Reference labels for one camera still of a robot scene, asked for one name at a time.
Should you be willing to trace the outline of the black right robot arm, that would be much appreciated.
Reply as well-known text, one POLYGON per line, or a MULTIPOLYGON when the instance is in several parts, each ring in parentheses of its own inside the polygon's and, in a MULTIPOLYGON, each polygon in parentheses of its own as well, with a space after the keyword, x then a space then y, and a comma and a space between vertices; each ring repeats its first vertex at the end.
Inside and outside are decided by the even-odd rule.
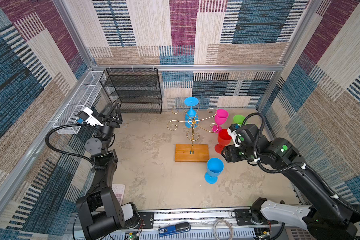
POLYGON ((261 225, 267 221, 278 221, 308 231, 317 240, 360 240, 356 223, 360 222, 360 205, 352 205, 340 197, 309 166, 298 149, 287 139, 269 141, 261 126, 255 124, 232 124, 227 132, 233 144, 224 147, 221 155, 228 163, 247 161, 268 174, 283 174, 311 203, 309 206, 277 204, 267 198, 258 198, 248 211, 251 221, 261 225))

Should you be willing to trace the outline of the magenta wine glass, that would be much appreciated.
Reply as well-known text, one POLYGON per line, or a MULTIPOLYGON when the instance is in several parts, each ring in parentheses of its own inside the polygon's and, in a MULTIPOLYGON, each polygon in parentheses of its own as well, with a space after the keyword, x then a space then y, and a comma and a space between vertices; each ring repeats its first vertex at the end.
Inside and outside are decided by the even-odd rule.
POLYGON ((222 130, 221 125, 227 121, 228 116, 229 113, 224 109, 219 109, 216 111, 216 115, 214 116, 216 125, 212 127, 212 131, 214 133, 219 133, 222 130))

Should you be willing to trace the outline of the red wine glass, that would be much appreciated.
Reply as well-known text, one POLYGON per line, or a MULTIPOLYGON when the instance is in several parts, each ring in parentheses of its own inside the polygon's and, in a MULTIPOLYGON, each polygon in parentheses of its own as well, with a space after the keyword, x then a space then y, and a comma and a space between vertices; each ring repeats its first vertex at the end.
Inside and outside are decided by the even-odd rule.
POLYGON ((231 136, 228 134, 227 129, 222 129, 217 136, 218 144, 214 147, 217 153, 221 153, 225 146, 229 145, 232 141, 231 136))

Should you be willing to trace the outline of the green wine glass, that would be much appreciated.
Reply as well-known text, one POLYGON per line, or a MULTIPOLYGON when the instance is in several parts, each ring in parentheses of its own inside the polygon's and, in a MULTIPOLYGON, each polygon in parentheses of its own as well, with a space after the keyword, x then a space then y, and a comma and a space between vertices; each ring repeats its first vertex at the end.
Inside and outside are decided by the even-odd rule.
POLYGON ((242 123, 244 122, 244 120, 245 120, 245 116, 243 116, 243 115, 235 115, 233 117, 232 123, 241 126, 242 123))

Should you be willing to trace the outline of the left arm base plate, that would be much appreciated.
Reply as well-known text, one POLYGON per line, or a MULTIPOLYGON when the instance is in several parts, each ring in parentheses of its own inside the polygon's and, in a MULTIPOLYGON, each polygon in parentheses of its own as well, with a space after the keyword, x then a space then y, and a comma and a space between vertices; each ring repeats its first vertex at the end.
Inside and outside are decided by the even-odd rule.
POLYGON ((154 212, 139 212, 140 220, 137 229, 152 229, 154 227, 154 212))

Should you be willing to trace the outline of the blue wine glass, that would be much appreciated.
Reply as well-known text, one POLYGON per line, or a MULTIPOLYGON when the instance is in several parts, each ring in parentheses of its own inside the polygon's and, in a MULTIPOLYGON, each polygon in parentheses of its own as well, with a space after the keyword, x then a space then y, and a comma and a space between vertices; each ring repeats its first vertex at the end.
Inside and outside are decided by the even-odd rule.
POLYGON ((218 176, 224 170, 224 163, 218 158, 211 158, 207 162, 207 172, 204 175, 204 179, 209 184, 215 184, 218 181, 218 176))
POLYGON ((191 123, 192 123, 191 118, 196 117, 196 119, 198 119, 198 113, 196 110, 193 109, 193 107, 198 105, 198 103, 199 101, 195 97, 188 97, 184 100, 184 104, 187 107, 189 107, 189 110, 186 112, 184 116, 185 126, 189 129, 191 128, 191 123))

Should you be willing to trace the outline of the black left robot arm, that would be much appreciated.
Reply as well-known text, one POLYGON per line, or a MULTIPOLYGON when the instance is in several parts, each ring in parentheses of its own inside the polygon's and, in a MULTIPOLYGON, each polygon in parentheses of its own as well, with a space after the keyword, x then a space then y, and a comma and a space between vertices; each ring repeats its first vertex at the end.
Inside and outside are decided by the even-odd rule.
POLYGON ((136 205, 132 202, 121 205, 112 189, 118 157, 110 146, 115 140, 114 130, 123 123, 120 104, 107 104, 97 116, 93 116, 90 108, 84 108, 78 112, 77 117, 79 118, 77 123, 49 131, 45 142, 47 147, 55 152, 82 158, 92 165, 91 171, 95 174, 93 182, 86 195, 76 202, 77 218, 85 238, 97 240, 114 231, 139 226, 141 217, 136 205), (73 127, 86 127, 94 131, 93 137, 85 143, 85 149, 90 157, 59 150, 50 143, 50 136, 54 132, 73 127))

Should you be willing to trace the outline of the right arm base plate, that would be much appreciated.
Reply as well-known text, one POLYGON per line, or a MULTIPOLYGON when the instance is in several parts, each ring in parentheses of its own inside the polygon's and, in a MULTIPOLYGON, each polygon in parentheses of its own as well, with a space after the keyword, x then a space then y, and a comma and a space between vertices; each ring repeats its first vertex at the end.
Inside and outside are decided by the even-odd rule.
POLYGON ((236 209, 233 211, 238 226, 252 226, 250 209, 236 209))

